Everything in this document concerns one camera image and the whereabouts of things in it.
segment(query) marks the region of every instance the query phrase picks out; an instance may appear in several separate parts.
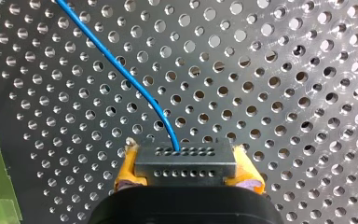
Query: black plastic part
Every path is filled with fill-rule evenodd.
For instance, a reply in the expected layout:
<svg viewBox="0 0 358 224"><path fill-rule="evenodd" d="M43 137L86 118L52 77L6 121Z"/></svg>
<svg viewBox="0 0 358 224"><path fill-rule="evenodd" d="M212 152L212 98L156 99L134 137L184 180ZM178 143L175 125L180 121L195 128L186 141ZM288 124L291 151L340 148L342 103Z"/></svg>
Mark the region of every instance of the black plastic part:
<svg viewBox="0 0 358 224"><path fill-rule="evenodd" d="M89 224L283 224L273 204L237 187L123 189L104 199Z"/></svg>

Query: perforated metal sheet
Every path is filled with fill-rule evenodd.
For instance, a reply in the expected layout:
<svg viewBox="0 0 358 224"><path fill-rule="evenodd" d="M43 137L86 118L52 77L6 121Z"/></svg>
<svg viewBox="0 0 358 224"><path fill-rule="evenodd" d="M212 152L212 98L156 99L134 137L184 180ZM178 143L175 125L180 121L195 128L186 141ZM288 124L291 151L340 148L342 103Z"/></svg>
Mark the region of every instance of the perforated metal sheet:
<svg viewBox="0 0 358 224"><path fill-rule="evenodd" d="M246 148L287 223L358 223L358 0L72 3L179 139ZM0 0L0 141L24 223L85 223L128 136L168 141L56 4Z"/></svg>

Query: metal plate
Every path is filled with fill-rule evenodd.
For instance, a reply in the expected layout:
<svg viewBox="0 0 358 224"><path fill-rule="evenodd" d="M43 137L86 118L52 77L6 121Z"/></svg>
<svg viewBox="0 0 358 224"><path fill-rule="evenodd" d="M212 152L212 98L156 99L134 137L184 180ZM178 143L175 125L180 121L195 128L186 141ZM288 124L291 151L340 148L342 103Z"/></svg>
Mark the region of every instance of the metal plate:
<svg viewBox="0 0 358 224"><path fill-rule="evenodd" d="M288 223L358 223L358 0L73 1L179 139L243 144ZM51 1L0 0L0 141L24 223L84 223L147 102Z"/></svg>
<svg viewBox="0 0 358 224"><path fill-rule="evenodd" d="M152 186L224 186L235 177L236 162L227 139L213 143L172 143L143 141L136 154L134 173Z"/></svg>

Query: blue cable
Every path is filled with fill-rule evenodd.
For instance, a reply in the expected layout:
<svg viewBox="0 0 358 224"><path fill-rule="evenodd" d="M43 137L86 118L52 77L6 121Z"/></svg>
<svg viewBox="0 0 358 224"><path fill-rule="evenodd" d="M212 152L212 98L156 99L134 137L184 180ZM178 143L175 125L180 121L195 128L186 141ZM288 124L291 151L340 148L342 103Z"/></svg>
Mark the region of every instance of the blue cable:
<svg viewBox="0 0 358 224"><path fill-rule="evenodd" d="M104 44L98 39L98 37L86 26L75 14L75 12L66 4L65 0L56 0L56 3L62 8L62 10L71 18L71 20L78 26L78 28L94 43L97 49L103 54L103 56L126 78L136 90L138 90L143 97L153 106L154 110L161 118L167 129L168 134L171 137L172 146L176 151L180 150L178 139L176 138L175 131L170 124L170 121L165 117L161 107L159 107L153 96L142 86L127 69L116 60L115 56L104 46Z"/></svg>

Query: blue wire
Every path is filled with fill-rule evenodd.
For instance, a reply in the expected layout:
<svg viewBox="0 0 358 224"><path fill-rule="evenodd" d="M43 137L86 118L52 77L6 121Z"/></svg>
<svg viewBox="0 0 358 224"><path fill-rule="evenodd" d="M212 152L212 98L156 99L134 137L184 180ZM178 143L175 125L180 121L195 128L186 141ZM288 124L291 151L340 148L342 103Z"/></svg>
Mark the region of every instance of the blue wire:
<svg viewBox="0 0 358 224"><path fill-rule="evenodd" d="M168 134L171 137L172 146L176 151L179 151L179 142L176 138L176 134L170 124L170 121L165 117L164 112L161 107L159 107L156 100L153 96L142 86L130 73L127 69L116 60L115 56L107 49L104 44L98 39L97 36L87 27L75 14L75 12L68 7L65 0L56 0L56 3L62 8L63 11L71 18L71 20L78 26L78 28L89 38L89 40L94 43L97 49L103 54L103 56L124 76L134 87L138 90L143 97L153 106L154 110L161 118L162 122L167 129Z"/></svg>

